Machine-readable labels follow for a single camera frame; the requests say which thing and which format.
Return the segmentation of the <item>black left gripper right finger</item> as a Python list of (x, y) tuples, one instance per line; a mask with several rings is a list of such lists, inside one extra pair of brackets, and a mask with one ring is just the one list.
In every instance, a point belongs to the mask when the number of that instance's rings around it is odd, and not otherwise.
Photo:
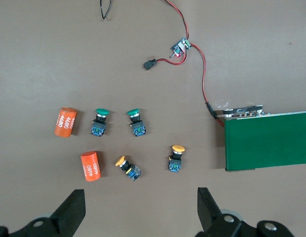
[(208, 188), (197, 189), (197, 212), (203, 231), (198, 237), (292, 237), (279, 222), (262, 220), (256, 227), (248, 225), (232, 212), (223, 213)]

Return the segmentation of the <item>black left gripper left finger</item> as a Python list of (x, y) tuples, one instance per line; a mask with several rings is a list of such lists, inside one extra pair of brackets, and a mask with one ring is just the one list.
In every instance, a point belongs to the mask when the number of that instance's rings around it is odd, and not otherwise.
[(13, 233), (0, 226), (0, 237), (72, 237), (86, 214), (83, 189), (74, 190), (50, 217), (32, 220)]

